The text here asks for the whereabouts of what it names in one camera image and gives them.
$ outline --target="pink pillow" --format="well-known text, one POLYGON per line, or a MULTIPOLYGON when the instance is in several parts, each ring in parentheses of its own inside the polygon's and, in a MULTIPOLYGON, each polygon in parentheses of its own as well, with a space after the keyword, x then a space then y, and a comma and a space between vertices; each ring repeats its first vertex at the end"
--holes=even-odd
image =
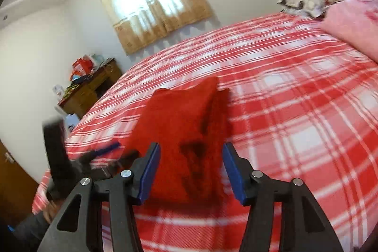
POLYGON ((332 5, 320 27, 378 62, 378 0, 344 0, 332 5))

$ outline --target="red bag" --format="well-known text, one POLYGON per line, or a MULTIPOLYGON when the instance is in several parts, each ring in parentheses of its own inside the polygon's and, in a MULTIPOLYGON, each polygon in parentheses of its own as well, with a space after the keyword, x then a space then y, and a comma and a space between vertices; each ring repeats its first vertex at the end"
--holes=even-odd
POLYGON ((161 147, 151 199, 175 203, 218 203, 226 139, 229 89, 217 91, 218 78, 188 90, 159 89, 144 108, 124 153, 144 155, 151 142, 161 147))
POLYGON ((92 61, 88 58, 88 56, 84 56, 78 60, 76 60, 73 64, 72 67, 74 71, 77 71, 80 76, 84 76, 89 74, 92 69, 93 69, 93 63, 92 61))

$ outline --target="bed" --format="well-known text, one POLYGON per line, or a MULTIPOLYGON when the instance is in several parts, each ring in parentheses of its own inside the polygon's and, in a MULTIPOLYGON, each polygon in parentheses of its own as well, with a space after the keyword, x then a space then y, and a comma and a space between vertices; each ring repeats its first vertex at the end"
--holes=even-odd
MULTIPOLYGON (((67 139, 71 159, 126 139, 159 88, 187 89, 209 76, 230 88, 232 142, 271 178, 302 178, 345 251, 360 247, 378 222, 378 65, 319 28, 319 21, 277 13, 187 39, 127 71, 67 139)), ((120 151, 97 159, 106 165, 120 151)), ((48 173, 33 211, 46 204, 48 173)), ((212 208, 135 208, 145 251, 238 251, 248 208, 233 197, 212 208)), ((271 251, 279 245, 275 208, 271 251)), ((103 203, 104 251, 111 251, 103 203)))

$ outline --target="gray patterned pillow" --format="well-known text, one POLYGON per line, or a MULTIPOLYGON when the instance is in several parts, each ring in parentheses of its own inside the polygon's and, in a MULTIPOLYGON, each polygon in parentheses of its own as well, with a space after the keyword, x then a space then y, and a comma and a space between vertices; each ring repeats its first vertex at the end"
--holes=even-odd
POLYGON ((285 7, 281 10, 281 12, 289 14, 289 15, 299 15, 300 17, 311 17, 306 11, 302 9, 285 7))
POLYGON ((279 0, 278 4, 301 10, 311 17, 322 17, 329 6, 341 1, 343 0, 279 0))

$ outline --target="metal bolt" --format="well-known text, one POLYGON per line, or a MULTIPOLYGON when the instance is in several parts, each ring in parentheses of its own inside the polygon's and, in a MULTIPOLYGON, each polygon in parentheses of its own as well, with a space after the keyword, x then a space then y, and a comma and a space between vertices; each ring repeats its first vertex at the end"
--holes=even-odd
POLYGON ((303 180, 301 180, 300 178, 294 178, 292 180, 292 182, 294 183, 295 186, 302 186, 303 185, 303 180))
POLYGON ((129 176, 131 176, 131 174, 133 174, 130 170, 123 170, 120 175, 123 177, 123 178, 128 178, 129 176))
POLYGON ((90 182, 91 182, 91 179, 90 179, 90 178, 82 178, 82 179, 80 180, 80 184, 82 184, 83 186, 88 185, 90 182))
POLYGON ((254 170, 254 171, 252 172, 252 176, 253 176, 254 178, 262 178, 263 173, 262 173, 261 171, 254 170))

